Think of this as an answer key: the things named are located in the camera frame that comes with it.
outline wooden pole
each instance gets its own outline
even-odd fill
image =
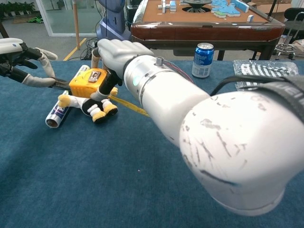
[[[73,0],[73,14],[74,14],[75,33],[76,33],[76,43],[77,43],[77,49],[79,50],[80,49],[80,41],[79,41],[78,13],[77,13],[76,0]]]

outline stuffed toy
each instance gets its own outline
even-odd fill
[[[110,94],[115,96],[117,92],[118,89],[114,87]],[[107,117],[115,115],[118,111],[117,106],[112,104],[108,98],[97,102],[89,98],[62,94],[58,97],[58,101],[58,106],[61,108],[80,108],[85,115],[91,116],[96,124],[102,123]]]

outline plastic bag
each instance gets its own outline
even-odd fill
[[[241,75],[258,75],[265,77],[296,76],[299,75],[298,67],[292,62],[281,61],[251,61],[251,60],[234,60],[234,73]],[[256,86],[256,82],[237,82],[237,90],[243,86]]]

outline robotic hand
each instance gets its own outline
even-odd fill
[[[303,170],[304,124],[277,95],[254,90],[209,96],[139,43],[102,39],[98,52],[111,74],[92,98],[100,100],[123,79],[226,209],[248,216],[273,210],[287,183]]]
[[[37,69],[37,66],[29,61],[37,60],[41,63],[48,78],[33,77],[15,66],[26,66]],[[57,60],[57,55],[40,49],[29,48],[17,38],[0,39],[0,75],[32,87],[63,87],[68,88],[63,80],[56,79],[54,70],[49,60]]]

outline toy's yellow foot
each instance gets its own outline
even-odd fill
[[[117,111],[118,111],[117,106],[114,104],[108,104],[106,107],[104,107],[104,112],[107,115],[115,115]]]
[[[68,95],[66,94],[62,94],[58,97],[58,106],[61,107],[61,108],[65,108],[65,107],[68,107],[71,103],[71,99]]]
[[[114,88],[111,90],[110,95],[112,95],[112,96],[117,96],[117,94],[118,94],[118,88],[114,87]]]
[[[103,111],[95,113],[92,117],[93,122],[97,124],[97,123],[101,122],[102,120],[104,120],[105,116],[106,116],[106,114]]]

